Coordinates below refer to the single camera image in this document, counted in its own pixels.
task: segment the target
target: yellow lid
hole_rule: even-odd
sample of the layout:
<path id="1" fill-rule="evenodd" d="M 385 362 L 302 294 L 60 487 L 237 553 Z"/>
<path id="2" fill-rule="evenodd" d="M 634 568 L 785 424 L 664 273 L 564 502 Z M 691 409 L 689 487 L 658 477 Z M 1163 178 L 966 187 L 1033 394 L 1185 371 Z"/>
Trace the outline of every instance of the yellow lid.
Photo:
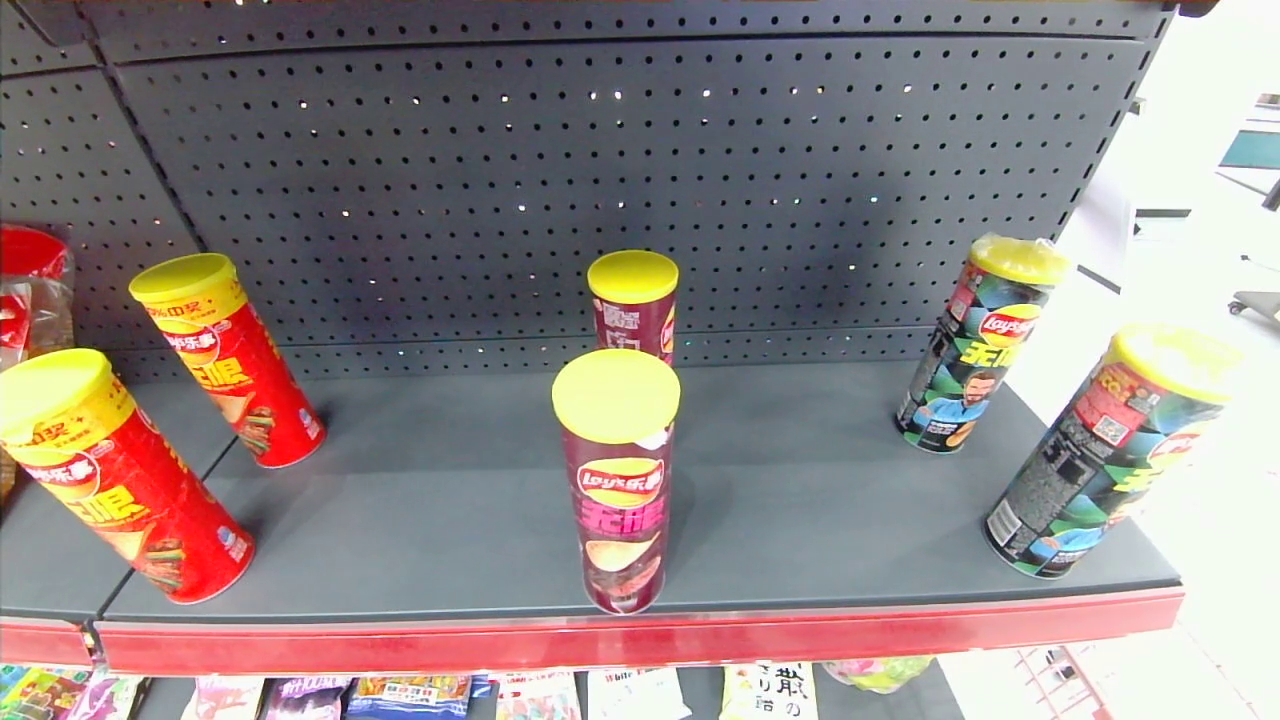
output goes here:
<path id="1" fill-rule="evenodd" d="M 143 305 L 189 297 L 236 277 L 232 259 L 219 252 L 202 252 L 165 260 L 138 273 L 129 283 L 129 295 Z"/>
<path id="2" fill-rule="evenodd" d="M 1027 284 L 1057 284 L 1071 261 L 1048 242 L 987 233 L 969 249 L 969 260 L 983 270 Z"/>
<path id="3" fill-rule="evenodd" d="M 648 250 L 620 250 L 586 269 L 586 284 L 602 300 L 640 305 L 662 300 L 676 290 L 680 268 L 666 255 Z"/>
<path id="4" fill-rule="evenodd" d="M 639 350 L 596 350 L 572 360 L 552 383 L 552 407 L 577 437 L 625 445 L 657 434 L 676 419 L 680 378 Z"/>
<path id="5" fill-rule="evenodd" d="M 96 350 L 59 350 L 19 363 L 0 373 L 0 437 L 28 441 L 37 423 L 110 384 L 111 363 Z"/>
<path id="6" fill-rule="evenodd" d="M 1244 355 L 1221 340 L 1165 323 L 1125 325 L 1111 350 L 1144 378 L 1193 400 L 1222 405 L 1231 398 Z"/>

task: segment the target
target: chip bag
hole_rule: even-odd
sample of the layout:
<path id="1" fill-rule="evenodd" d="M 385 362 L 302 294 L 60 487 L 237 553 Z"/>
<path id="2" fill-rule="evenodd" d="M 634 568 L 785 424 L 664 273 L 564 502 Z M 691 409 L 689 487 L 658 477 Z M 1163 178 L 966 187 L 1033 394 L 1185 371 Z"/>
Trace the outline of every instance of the chip bag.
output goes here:
<path id="1" fill-rule="evenodd" d="M 72 347 L 72 254 L 58 238 L 0 224 L 0 370 Z M 0 450 L 0 506 L 18 466 Z"/>
<path id="2" fill-rule="evenodd" d="M 196 692 L 182 720 L 255 720 L 262 705 L 262 678 L 196 678 Z"/>
<path id="3" fill-rule="evenodd" d="M 681 720 L 685 705 L 675 667 L 590 670 L 586 720 Z"/>
<path id="4" fill-rule="evenodd" d="M 818 720 L 813 665 L 759 662 L 724 666 L 719 720 Z"/>
<path id="5" fill-rule="evenodd" d="M 128 720 L 143 682 L 95 670 L 67 720 Z"/>
<path id="6" fill-rule="evenodd" d="M 582 720 L 573 674 L 544 670 L 504 675 L 497 720 Z"/>
<path id="7" fill-rule="evenodd" d="M 65 720 L 84 692 L 84 670 L 33 667 L 0 700 L 5 720 Z"/>
<path id="8" fill-rule="evenodd" d="M 932 655 L 913 655 L 877 660 L 836 660 L 823 662 L 822 666 L 832 678 L 846 685 L 888 694 L 924 673 L 931 662 L 933 662 Z"/>
<path id="9" fill-rule="evenodd" d="M 470 675 L 360 678 L 351 693 L 347 717 L 463 720 L 470 698 Z"/>
<path id="10" fill-rule="evenodd" d="M 266 720 L 342 720 L 342 693 L 348 687 L 349 675 L 271 680 Z"/>

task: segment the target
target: potato chip can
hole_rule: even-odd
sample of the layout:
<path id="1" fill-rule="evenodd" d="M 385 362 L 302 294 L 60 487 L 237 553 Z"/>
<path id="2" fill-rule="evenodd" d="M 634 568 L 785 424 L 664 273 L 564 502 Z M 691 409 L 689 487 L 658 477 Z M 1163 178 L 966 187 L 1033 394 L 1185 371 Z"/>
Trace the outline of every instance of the potato chip can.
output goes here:
<path id="1" fill-rule="evenodd" d="M 964 446 L 1070 269 L 1046 242 L 992 233 L 974 241 L 899 406 L 906 442 L 937 454 Z"/>
<path id="2" fill-rule="evenodd" d="M 666 580 L 671 439 L 680 380 L 637 350 L 596 350 L 552 384 L 586 594 L 617 615 L 653 605 Z"/>
<path id="3" fill-rule="evenodd" d="M 586 270 L 600 348 L 639 350 L 671 365 L 676 354 L 680 268 L 648 250 L 621 250 Z"/>
<path id="4" fill-rule="evenodd" d="M 174 452 L 96 350 L 0 373 L 0 443 L 27 473 L 178 603 L 209 600 L 253 538 Z"/>
<path id="5" fill-rule="evenodd" d="M 1181 462 L 1230 398 L 1240 354 L 1165 324 L 1123 328 L 996 507 L 987 539 L 1009 564 L 1060 578 Z"/>
<path id="6" fill-rule="evenodd" d="M 143 270 L 129 293 L 264 468 L 315 452 L 325 428 L 302 395 L 225 255 L 187 255 Z"/>

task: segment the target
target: barcode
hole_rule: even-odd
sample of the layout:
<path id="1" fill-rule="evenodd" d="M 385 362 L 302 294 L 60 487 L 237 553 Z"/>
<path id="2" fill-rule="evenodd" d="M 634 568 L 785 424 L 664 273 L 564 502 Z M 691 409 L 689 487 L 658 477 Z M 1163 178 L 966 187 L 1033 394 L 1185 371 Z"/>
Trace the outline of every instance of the barcode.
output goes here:
<path id="1" fill-rule="evenodd" d="M 1023 524 L 1018 520 L 1018 515 L 1014 515 L 1014 509 L 1009 506 L 1007 500 L 1001 500 L 1000 505 L 987 516 L 987 529 L 991 530 L 996 544 L 1002 546 L 1009 542 L 1009 538 L 1014 537 L 1014 533 L 1021 527 Z"/>
<path id="2" fill-rule="evenodd" d="M 1093 434 L 1110 442 L 1112 446 L 1119 446 L 1124 442 L 1125 436 L 1129 434 L 1129 428 L 1114 420 L 1110 415 L 1103 415 L 1093 425 Z"/>

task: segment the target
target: gray shelf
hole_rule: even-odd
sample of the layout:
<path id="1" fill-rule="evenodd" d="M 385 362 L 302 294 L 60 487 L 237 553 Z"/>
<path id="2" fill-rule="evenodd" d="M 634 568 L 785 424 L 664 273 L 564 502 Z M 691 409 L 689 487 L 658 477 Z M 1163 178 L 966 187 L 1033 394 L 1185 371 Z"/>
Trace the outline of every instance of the gray shelf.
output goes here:
<path id="1" fill-rule="evenodd" d="M 685 705 L 694 712 L 692 720 L 717 720 L 724 685 L 724 670 L 721 667 L 681 667 L 678 673 Z M 936 662 L 923 675 L 888 696 L 878 696 L 842 685 L 818 666 L 814 666 L 813 674 L 818 685 L 818 715 L 824 720 L 845 717 L 858 717 L 859 720 L 964 719 L 955 696 L 951 694 L 951 687 Z M 577 687 L 582 703 L 582 716 L 586 717 L 586 706 L 590 698 L 586 694 L 586 675 L 582 673 L 579 673 Z M 134 720 L 177 720 L 195 688 L 196 683 L 189 678 L 157 678 L 152 680 L 151 689 L 147 691 L 142 706 L 133 716 Z M 467 719 L 493 720 L 497 708 L 497 693 L 472 700 Z"/>
<path id="2" fill-rule="evenodd" d="M 195 382 L 129 389 L 197 475 L 230 445 L 230 428 Z M 0 521 L 0 615 L 96 618 L 129 566 L 45 489 L 23 483 L 9 500 Z"/>
<path id="3" fill-rule="evenodd" d="M 1068 578 L 1006 566 L 979 519 L 1043 432 L 1007 388 L 964 452 L 906 445 L 914 363 L 681 369 L 667 587 L 653 612 L 1033 601 L 1176 587 L 1133 524 Z M 549 374 L 325 380 L 330 439 L 266 471 L 229 452 L 210 488 L 259 538 L 195 606 L 132 578 L 104 618 L 297 624 L 595 615 Z"/>

